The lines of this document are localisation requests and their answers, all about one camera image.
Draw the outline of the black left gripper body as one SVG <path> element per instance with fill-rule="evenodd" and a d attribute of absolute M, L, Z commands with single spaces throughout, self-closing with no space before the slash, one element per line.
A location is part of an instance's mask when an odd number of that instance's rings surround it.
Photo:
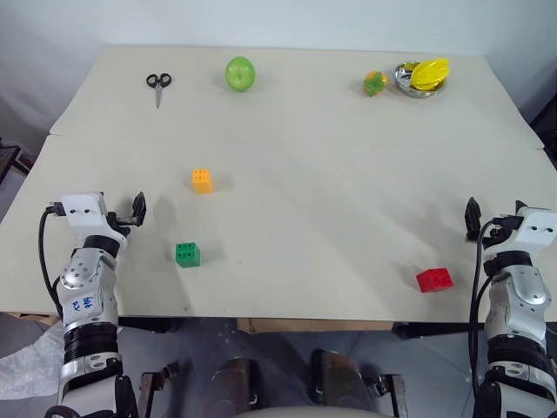
<path fill-rule="evenodd" d="M 135 216 L 118 217 L 115 212 L 108 212 L 106 220 L 109 227 L 113 231 L 123 235 L 126 238 L 131 232 L 131 226 L 135 226 L 137 224 L 137 218 Z"/>

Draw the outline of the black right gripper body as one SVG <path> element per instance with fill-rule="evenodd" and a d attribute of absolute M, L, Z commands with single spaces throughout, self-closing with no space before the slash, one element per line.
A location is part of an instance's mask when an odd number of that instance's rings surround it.
<path fill-rule="evenodd" d="M 503 253 L 515 251 L 517 246 L 512 238 L 516 230 L 510 227 L 485 224 L 480 228 L 477 239 L 477 253 Z"/>

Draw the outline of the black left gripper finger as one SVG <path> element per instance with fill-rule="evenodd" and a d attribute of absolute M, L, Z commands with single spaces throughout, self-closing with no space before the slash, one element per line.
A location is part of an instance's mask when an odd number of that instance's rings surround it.
<path fill-rule="evenodd" d="M 146 214 L 146 201 L 143 192 L 139 192 L 132 203 L 132 224 L 141 226 L 144 223 Z"/>

